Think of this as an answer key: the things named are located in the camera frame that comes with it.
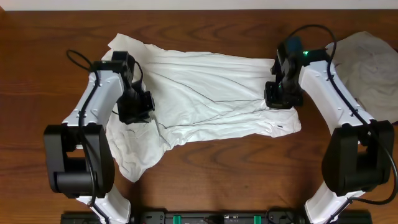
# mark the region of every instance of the white wall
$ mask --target white wall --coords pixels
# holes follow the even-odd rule
[[[0,0],[15,10],[398,9],[398,0]]]

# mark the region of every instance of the robotic arm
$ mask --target robotic arm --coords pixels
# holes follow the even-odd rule
[[[321,187],[305,203],[304,212],[288,212],[294,215],[294,220],[285,215],[286,211],[268,211],[265,215],[225,215],[223,223],[242,220],[244,223],[261,224],[261,218],[266,218],[263,221],[265,224],[335,222],[353,198],[358,198],[389,180],[389,155],[380,149],[379,144],[368,134],[368,129],[370,127],[377,132],[379,140],[386,145],[386,151],[392,154],[394,129],[391,123],[375,121],[363,110],[342,84],[331,64],[335,85],[356,108],[366,125],[354,116],[331,84],[327,71],[328,61],[329,56],[324,49],[304,51],[298,37],[288,38],[278,47],[272,68],[275,82],[267,82],[264,92],[268,107],[287,109],[301,106],[302,94],[306,91],[320,110],[331,133],[322,161],[324,182]],[[104,129],[115,104],[118,105],[120,121],[126,124],[143,122],[149,117],[148,112],[154,110],[149,91],[142,89],[141,68],[140,80],[132,82],[135,64],[138,63],[127,52],[114,52],[111,61],[95,62],[91,69],[98,74],[90,73],[87,89],[76,108],[61,125],[49,125],[44,132],[51,189],[88,205],[96,199],[91,209],[99,216],[101,223],[106,224],[134,222],[130,202],[113,185],[114,164]],[[84,116],[83,124],[79,122],[80,116]],[[366,152],[358,153],[358,144],[367,146]],[[88,155],[92,158],[92,167],[90,161],[87,161],[87,155],[86,158],[68,157],[67,152],[83,146],[90,148]],[[91,168],[95,178],[90,176]],[[272,217],[279,215],[279,223],[269,220],[271,214]],[[141,223],[181,224],[186,218],[184,223],[201,224],[203,220],[206,221],[204,216],[205,214],[150,212],[143,216]],[[366,222],[355,221],[355,224],[362,223]]]

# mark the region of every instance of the green marking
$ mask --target green marking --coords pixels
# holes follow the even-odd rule
[[[181,215],[173,216],[173,224],[181,224]]]
[[[261,216],[255,215],[253,219],[254,219],[254,224],[261,224]]]

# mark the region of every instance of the wooden table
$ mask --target wooden table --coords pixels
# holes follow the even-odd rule
[[[397,11],[0,12],[0,223],[59,223],[65,210],[87,210],[50,190],[45,166],[46,125],[62,122],[87,84],[86,72],[67,60],[66,49],[99,60],[122,33],[163,49],[273,58],[289,32],[310,23],[328,26],[339,39],[367,30],[398,47]],[[316,29],[302,37],[314,48],[331,41]],[[138,182],[117,172],[115,183],[136,211],[298,207],[322,182],[330,138],[311,99],[298,111],[299,133],[188,143],[167,152]],[[391,189],[390,181],[366,198],[384,199]],[[369,209],[374,223],[396,223],[397,206],[398,200],[350,208]]]

